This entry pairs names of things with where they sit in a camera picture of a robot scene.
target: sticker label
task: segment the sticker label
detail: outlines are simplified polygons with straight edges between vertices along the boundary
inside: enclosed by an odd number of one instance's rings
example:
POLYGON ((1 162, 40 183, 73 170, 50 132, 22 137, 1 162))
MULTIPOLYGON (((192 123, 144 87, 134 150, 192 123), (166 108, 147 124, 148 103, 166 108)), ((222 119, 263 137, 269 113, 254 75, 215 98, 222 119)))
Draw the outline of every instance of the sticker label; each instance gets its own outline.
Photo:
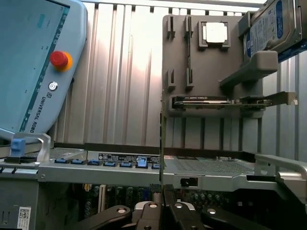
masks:
POLYGON ((160 156, 152 155, 134 155, 134 154, 116 154, 116 153, 99 153, 98 159, 103 161, 113 161, 113 162, 125 162, 136 164, 136 161, 139 157, 146 157, 149 164, 159 164, 160 156))
POLYGON ((165 159, 165 160, 173 160, 174 157, 173 157, 173 156, 164 156, 164 159, 165 159))
POLYGON ((31 207, 19 207, 17 228, 29 230, 31 207))
POLYGON ((283 36, 283 2, 272 4, 252 25, 244 37, 244 51, 248 57, 264 50, 269 41, 276 42, 283 36))

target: gray plastic holder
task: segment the gray plastic holder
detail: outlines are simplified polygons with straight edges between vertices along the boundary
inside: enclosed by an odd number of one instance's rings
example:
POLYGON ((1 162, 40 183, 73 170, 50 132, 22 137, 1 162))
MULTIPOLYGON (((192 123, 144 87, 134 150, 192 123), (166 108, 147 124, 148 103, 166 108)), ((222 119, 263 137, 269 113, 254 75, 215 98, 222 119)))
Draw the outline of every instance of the gray plastic holder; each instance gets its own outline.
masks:
POLYGON ((237 72, 220 81, 223 88, 231 88, 245 81, 257 81, 278 70, 276 51, 258 51, 237 72))

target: power button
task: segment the power button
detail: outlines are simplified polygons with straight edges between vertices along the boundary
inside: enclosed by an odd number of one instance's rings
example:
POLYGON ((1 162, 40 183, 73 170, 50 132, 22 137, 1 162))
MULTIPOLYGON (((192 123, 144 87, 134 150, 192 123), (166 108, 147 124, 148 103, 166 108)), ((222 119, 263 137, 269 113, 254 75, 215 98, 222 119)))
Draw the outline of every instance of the power button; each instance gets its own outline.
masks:
POLYGON ((58 84, 54 81, 49 84, 49 89, 55 91, 58 88, 58 84))

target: hard drive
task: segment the hard drive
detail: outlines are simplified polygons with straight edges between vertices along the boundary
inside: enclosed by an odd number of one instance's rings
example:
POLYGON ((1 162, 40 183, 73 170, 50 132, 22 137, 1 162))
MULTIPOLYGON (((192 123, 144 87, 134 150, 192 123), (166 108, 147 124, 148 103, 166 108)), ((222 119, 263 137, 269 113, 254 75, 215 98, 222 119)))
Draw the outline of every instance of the hard drive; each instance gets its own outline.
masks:
POLYGON ((307 49, 302 25, 307 19, 306 0, 268 0, 251 18, 251 28, 244 36, 244 56, 249 60, 260 50, 279 53, 279 62, 307 49))

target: white label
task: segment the white label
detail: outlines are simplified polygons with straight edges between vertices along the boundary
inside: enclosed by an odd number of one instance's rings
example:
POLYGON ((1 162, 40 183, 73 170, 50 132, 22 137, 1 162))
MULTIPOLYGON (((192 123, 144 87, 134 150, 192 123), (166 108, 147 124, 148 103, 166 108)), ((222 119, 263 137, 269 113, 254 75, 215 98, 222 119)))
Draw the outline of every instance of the white label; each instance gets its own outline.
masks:
POLYGON ((19 207, 17 228, 29 230, 31 207, 19 207))
POLYGON ((276 42, 283 36, 283 6, 282 1, 272 4, 252 25, 244 37, 244 50, 252 57, 256 52, 264 50, 269 41, 276 42))
POLYGON ((174 157, 172 157, 172 156, 164 156, 164 159, 165 159, 165 160, 173 160, 174 157))

